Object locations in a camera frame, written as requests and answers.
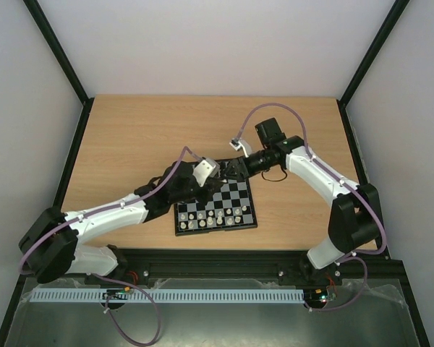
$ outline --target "white cable track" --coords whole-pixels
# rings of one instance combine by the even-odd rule
[[[30,302],[105,302],[108,289],[36,288]],[[145,289],[159,304],[304,304],[304,292],[297,289]],[[139,291],[119,294],[109,302],[149,303]]]

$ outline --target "white arm segment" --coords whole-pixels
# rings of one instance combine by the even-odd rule
[[[335,248],[333,242],[330,240],[330,236],[328,235],[326,236],[326,239],[321,241],[320,244],[309,249],[307,252],[307,258],[309,258],[309,261],[317,270],[323,269],[325,266],[330,265],[343,255],[343,252]]]
[[[230,141],[230,145],[236,151],[242,150],[246,158],[249,157],[252,153],[251,145],[242,138],[239,138],[238,140],[233,139],[232,141]]]
[[[137,198],[138,195],[129,194],[120,200],[94,207],[89,210],[68,212],[65,219],[71,220],[73,218],[81,217],[82,214],[89,213],[93,210],[110,205],[120,205]],[[81,245],[95,237],[108,233],[111,230],[142,223],[145,221],[147,215],[148,210],[145,208],[145,203],[139,201],[132,205],[125,205],[124,207],[119,206],[113,210],[101,212],[88,218],[83,218],[80,222],[75,222],[69,225],[69,227],[79,232],[77,238],[79,239],[78,244]]]
[[[338,171],[331,168],[310,148],[310,152],[315,155],[315,159],[322,163],[328,170],[340,177],[349,186],[356,188],[358,183],[342,176]],[[329,176],[320,166],[314,163],[305,150],[305,146],[293,149],[286,156],[286,167],[293,174],[298,175],[306,181],[321,197],[326,201],[328,206],[333,204],[333,200],[338,194],[348,194],[350,191],[343,187],[337,180]],[[309,249],[307,257],[314,268],[323,269],[344,255],[343,252],[335,248],[329,236],[327,236],[319,245]]]
[[[75,259],[66,273],[97,273],[108,275],[117,267],[117,258],[108,247],[77,246]]]
[[[313,155],[316,155],[312,149],[310,149],[310,152]],[[334,170],[323,160],[319,159],[319,157],[316,157],[315,159],[337,176],[341,177],[349,186],[354,188],[358,186],[357,182],[342,176],[338,171]],[[331,206],[333,200],[337,198],[338,194],[350,193],[346,187],[340,185],[339,182],[322,170],[320,166],[310,160],[304,146],[293,149],[292,152],[286,156],[286,168],[306,181],[319,195],[321,195],[328,206]]]

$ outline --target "wooden table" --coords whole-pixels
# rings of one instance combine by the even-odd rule
[[[343,175],[357,180],[334,98],[98,95],[82,139],[63,211],[83,210],[117,200],[162,175],[184,145],[213,159],[242,153],[229,146],[245,116],[267,102],[291,106],[304,119],[310,146]],[[287,137],[302,136],[300,125],[281,108],[259,110],[243,137],[261,148],[254,126],[275,116]],[[268,179],[278,179],[278,169]],[[90,244],[161,249],[309,249],[325,238],[330,210],[297,176],[283,182],[251,178],[258,227],[176,237],[169,214],[98,237]]]

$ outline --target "white robotic arm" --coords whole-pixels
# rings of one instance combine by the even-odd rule
[[[361,203],[364,200],[379,219],[381,217],[378,191],[371,184],[360,186],[321,160],[304,140],[294,136],[286,138],[274,118],[255,126],[264,147],[255,153],[234,159],[224,172],[225,178],[247,179],[280,165],[306,181],[331,208],[327,237],[309,249],[310,264],[320,270],[337,261],[346,253],[376,239],[379,226]],[[241,143],[242,139],[233,139]]]
[[[216,178],[218,170],[219,165],[210,158],[202,158],[197,165],[178,162],[162,177],[109,204],[68,213],[50,207],[22,238],[20,249],[26,255],[37,246],[25,260],[39,283],[66,273],[108,275],[119,266],[119,250],[111,245],[86,246],[86,242],[123,226],[158,218],[176,202],[209,201],[225,182]],[[58,226],[63,228],[56,234]],[[46,241],[45,236],[52,231],[55,234]]]

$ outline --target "cable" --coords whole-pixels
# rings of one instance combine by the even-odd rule
[[[285,179],[288,178],[288,174],[286,173],[286,171],[284,170],[284,168],[281,168],[281,171],[282,171],[283,174],[284,174],[284,177],[283,177],[282,179],[266,179],[265,176],[264,176],[263,174],[264,174],[265,172],[269,172],[269,170],[267,170],[267,171],[262,171],[262,172],[260,173],[260,175],[261,175],[262,178],[263,178],[264,180],[266,180],[266,181],[269,181],[269,182],[281,182],[281,181],[284,181]]]
[[[249,121],[249,119],[251,118],[251,116],[254,114],[254,112],[256,112],[257,110],[264,108],[264,107],[268,107],[268,106],[277,106],[277,107],[281,107],[284,108],[285,110],[291,112],[292,114],[294,114],[297,118],[297,120],[299,121],[299,123],[301,124],[301,128],[302,128],[302,136],[304,137],[304,145],[305,145],[305,152],[307,153],[307,155],[309,156],[310,160],[313,161],[313,163],[317,164],[322,170],[324,170],[332,179],[334,179],[335,181],[339,182],[341,185],[343,185],[344,187],[346,187],[347,190],[349,190],[361,203],[363,206],[365,206],[365,209],[368,211],[368,213],[371,215],[371,217],[373,218],[373,220],[375,221],[376,225],[378,226],[380,235],[381,235],[381,247],[379,249],[376,249],[375,251],[371,250],[366,250],[366,249],[355,249],[356,253],[363,253],[363,254],[380,254],[382,252],[384,252],[384,250],[387,247],[387,236],[386,236],[386,231],[384,230],[384,226],[381,223],[380,219],[378,218],[378,216],[376,215],[375,211],[373,211],[373,209],[371,208],[371,206],[368,204],[368,202],[365,201],[365,199],[351,186],[349,186],[347,183],[341,183],[342,178],[337,176],[335,173],[333,173],[331,170],[329,170],[326,166],[324,166],[320,161],[318,161],[313,154],[310,152],[310,147],[309,147],[309,143],[307,141],[307,130],[305,128],[305,124],[304,121],[302,120],[301,116],[292,108],[283,105],[282,103],[263,103],[262,105],[259,105],[257,107],[255,107],[251,112],[249,112],[249,114],[246,116],[246,119],[243,122],[243,125],[241,126],[238,135],[236,137],[236,140],[239,140],[239,138],[241,137],[244,128],[247,125],[247,122]],[[348,257],[351,253],[345,254],[342,259]]]
[[[336,307],[331,307],[331,308],[323,308],[323,309],[313,309],[312,307],[309,306],[309,304],[307,302],[304,303],[304,305],[309,309],[310,311],[315,311],[315,312],[330,312],[330,311],[336,311],[338,309],[343,309],[344,307],[348,307],[350,305],[352,305],[356,300],[358,300],[358,298],[363,294],[363,291],[365,290],[366,286],[367,286],[367,279],[368,279],[368,268],[367,268],[367,264],[363,261],[362,258],[359,257],[349,257],[346,258],[344,260],[341,261],[341,263],[343,262],[350,262],[351,260],[357,260],[359,262],[362,263],[363,265],[363,284],[362,287],[360,287],[360,290],[358,291],[358,293],[352,298],[350,299],[348,302],[346,302],[345,304],[336,306]]]
[[[336,284],[334,283],[334,280],[331,278],[329,273],[326,273],[326,278],[329,279],[330,285],[326,287],[326,289],[333,287],[334,293],[336,294],[336,297],[338,296],[338,289],[336,288]]]
[[[136,280],[139,280],[138,274],[135,271],[130,270],[128,273],[132,274]]]
[[[132,276],[133,285],[136,286],[137,285],[137,280],[138,280],[137,274],[134,273],[133,271],[129,271],[129,272],[127,272],[127,274]]]
[[[119,323],[116,321],[116,319],[114,318],[111,310],[109,309],[109,300],[112,299],[112,295],[108,296],[108,298],[106,299],[106,302],[104,304],[104,308],[105,308],[105,312],[108,312],[109,317],[111,318],[111,320],[114,323],[114,327],[116,328],[116,330],[118,331],[118,333],[130,344],[132,344],[133,346],[139,346],[139,347],[146,347],[146,346],[152,346],[154,345],[156,342],[158,342],[159,340],[159,333],[161,332],[161,326],[162,326],[162,317],[161,317],[161,312],[159,311],[159,307],[158,304],[155,303],[154,299],[151,297],[150,294],[148,294],[146,291],[144,291],[143,289],[141,289],[140,287],[137,286],[133,286],[132,284],[128,283],[128,282],[124,282],[122,280],[113,280],[110,278],[106,278],[100,275],[97,275],[95,273],[92,273],[92,275],[94,275],[95,277],[104,280],[106,282],[111,282],[111,283],[115,283],[115,284],[122,284],[123,286],[129,286],[133,289],[137,289],[141,294],[143,294],[144,296],[146,296],[148,298],[148,300],[151,302],[151,304],[153,304],[154,306],[154,310],[156,311],[156,317],[158,319],[158,329],[156,330],[156,334],[154,335],[154,338],[150,341],[150,342],[138,342],[133,340],[132,338],[130,338],[129,336],[127,336],[127,334],[121,329],[121,327],[119,326]]]
[[[177,159],[175,165],[172,167],[171,171],[169,172],[169,174],[166,176],[166,178],[155,188],[153,189],[151,192],[148,192],[147,194],[143,195],[142,197],[138,197],[137,199],[133,199],[130,200],[129,202],[125,202],[125,206],[130,206],[132,204],[135,204],[141,200],[147,199],[149,197],[152,197],[155,193],[157,193],[159,190],[162,189],[162,187],[164,187],[166,185],[166,183],[169,181],[169,179],[171,179],[172,175],[174,175],[175,171],[179,168],[179,164],[182,162],[183,158],[185,157],[185,154],[189,153],[193,156],[193,158],[199,158],[199,160],[201,160],[201,157],[199,157],[198,155],[194,154],[187,146],[183,147],[182,153],[180,153],[179,158]],[[88,213],[85,213],[82,215],[82,218],[88,218],[91,217],[92,215],[96,215],[98,213],[102,213],[102,212],[106,212],[109,210],[113,210],[115,208],[120,208],[121,205],[120,204],[112,204],[112,205],[108,205],[108,206],[104,206],[104,207],[100,207],[97,208],[93,211],[90,211]],[[37,240],[28,250],[27,252],[22,256],[21,260],[20,260],[20,265],[19,265],[19,272],[21,275],[30,275],[32,274],[32,270],[24,270],[24,264],[26,263],[27,259],[29,258],[29,256],[43,243],[45,242],[47,239],[49,239],[51,236],[53,236],[55,233],[57,233],[58,231],[62,230],[63,228],[66,228],[67,226],[69,226],[70,224],[73,224],[74,222],[79,221],[79,217],[73,218],[71,220],[68,220],[60,225],[58,225],[57,227],[51,229],[48,233],[46,233],[45,235],[43,235],[42,237],[39,238],[39,240]]]

